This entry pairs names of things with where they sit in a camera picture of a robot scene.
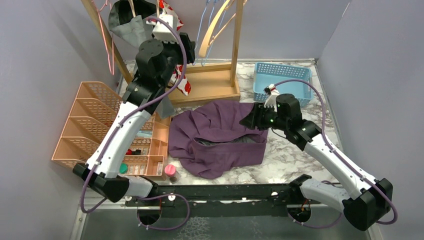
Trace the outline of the purple cloth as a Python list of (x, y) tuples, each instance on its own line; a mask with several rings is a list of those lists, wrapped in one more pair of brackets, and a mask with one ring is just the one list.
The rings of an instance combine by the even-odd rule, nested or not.
[[(251, 130), (240, 124), (253, 107), (250, 102), (215, 100), (174, 116), (169, 127), (169, 155), (192, 175), (208, 180), (235, 167), (262, 164), (268, 131)], [(259, 142), (205, 146), (194, 140), (228, 141), (243, 135), (254, 135)]]

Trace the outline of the grey skirt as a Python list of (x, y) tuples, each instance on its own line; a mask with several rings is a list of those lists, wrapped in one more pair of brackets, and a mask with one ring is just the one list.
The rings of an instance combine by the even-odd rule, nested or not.
[[(179, 34), (156, 15), (156, 8), (145, 0), (134, 4), (136, 17), (132, 16), (127, 0), (117, 1), (109, 14), (109, 29), (124, 41), (138, 49), (135, 57), (133, 80), (127, 85), (116, 120), (144, 123), (154, 112), (161, 118), (174, 114), (168, 95), (175, 90), (166, 90), (178, 64), (186, 60), (185, 43)], [(153, 25), (146, 21), (161, 22), (176, 37), (176, 43), (165, 43), (153, 35)]]

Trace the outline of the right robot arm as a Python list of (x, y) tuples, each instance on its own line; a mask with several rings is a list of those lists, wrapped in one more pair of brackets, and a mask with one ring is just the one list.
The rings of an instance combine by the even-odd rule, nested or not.
[(393, 224), (398, 213), (392, 202), (393, 185), (366, 173), (340, 152), (324, 134), (323, 129), (303, 119), (299, 101), (292, 94), (272, 95), (272, 106), (256, 102), (251, 112), (239, 123), (251, 130), (282, 130), (285, 138), (300, 150), (319, 161), (341, 184), (332, 186), (302, 175), (289, 185), (289, 199), (300, 204), (315, 200), (345, 216), (358, 230), (365, 231), (389, 211)]

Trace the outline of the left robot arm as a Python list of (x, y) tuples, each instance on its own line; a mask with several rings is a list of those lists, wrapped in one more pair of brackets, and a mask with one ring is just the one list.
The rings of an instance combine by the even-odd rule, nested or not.
[(126, 88), (112, 126), (86, 163), (77, 163), (72, 169), (84, 180), (81, 202), (87, 188), (113, 203), (126, 196), (138, 197), (147, 206), (157, 200), (151, 180), (123, 176), (120, 167), (136, 134), (165, 98), (176, 67), (195, 60), (196, 43), (185, 32), (178, 33), (178, 37), (174, 43), (154, 38), (140, 44), (135, 57), (134, 79)]

